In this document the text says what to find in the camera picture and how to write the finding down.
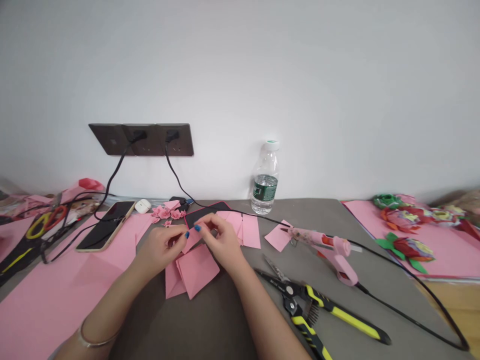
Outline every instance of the wooden floor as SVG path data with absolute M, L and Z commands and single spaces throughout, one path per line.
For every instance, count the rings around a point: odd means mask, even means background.
M 426 282 L 440 299 L 470 344 L 470 352 L 480 360 L 480 284 Z M 417 285 L 432 306 L 439 309 L 426 291 Z

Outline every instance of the green paper leaf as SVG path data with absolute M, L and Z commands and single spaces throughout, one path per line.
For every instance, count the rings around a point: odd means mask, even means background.
M 403 261 L 405 261 L 405 254 L 401 251 L 398 251 L 396 248 L 392 249 L 391 250 L 395 255 L 397 255 L 400 259 L 402 259 Z
M 422 274 L 428 274 L 427 270 L 425 270 L 422 264 L 420 264 L 420 261 L 412 260 L 412 259 L 409 259 L 409 260 L 412 268 L 421 272 Z
M 394 250 L 394 244 L 391 241 L 385 239 L 375 239 L 375 242 L 385 250 Z
M 397 235 L 395 235 L 393 232 L 389 232 L 386 236 L 385 236 L 385 239 L 387 239 L 388 241 L 395 241 L 397 240 L 399 237 Z

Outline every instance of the wall outlet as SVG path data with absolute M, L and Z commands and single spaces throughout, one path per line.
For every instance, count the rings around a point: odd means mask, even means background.
M 135 131 L 146 132 L 146 139 L 137 141 L 131 146 L 136 156 L 164 156 L 164 147 L 161 145 L 160 134 L 154 124 L 123 124 L 126 137 L 131 140 L 135 137 Z
M 121 124 L 92 123 L 88 126 L 107 155 L 122 155 L 129 144 Z M 128 149 L 126 155 L 135 156 L 131 148 Z
M 168 156 L 193 156 L 194 144 L 192 142 L 192 133 L 190 124 L 156 124 L 158 134 L 160 135 L 160 144 L 165 149 L 165 140 L 168 130 L 178 130 L 180 138 L 172 140 L 168 145 Z

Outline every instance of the pink glue gun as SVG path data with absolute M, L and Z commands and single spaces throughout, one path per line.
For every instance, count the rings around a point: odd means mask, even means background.
M 318 255 L 327 259 L 336 269 L 338 279 L 348 286 L 359 282 L 359 277 L 345 257 L 350 255 L 350 242 L 338 236 L 330 237 L 322 232 L 300 229 L 296 227 L 282 228 L 294 240 L 310 245 L 318 251 Z

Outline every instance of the bottle cap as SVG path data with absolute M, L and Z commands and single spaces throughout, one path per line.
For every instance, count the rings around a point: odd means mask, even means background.
M 265 141 L 265 150 L 277 151 L 278 149 L 280 149 L 280 141 L 276 141 L 276 140 Z

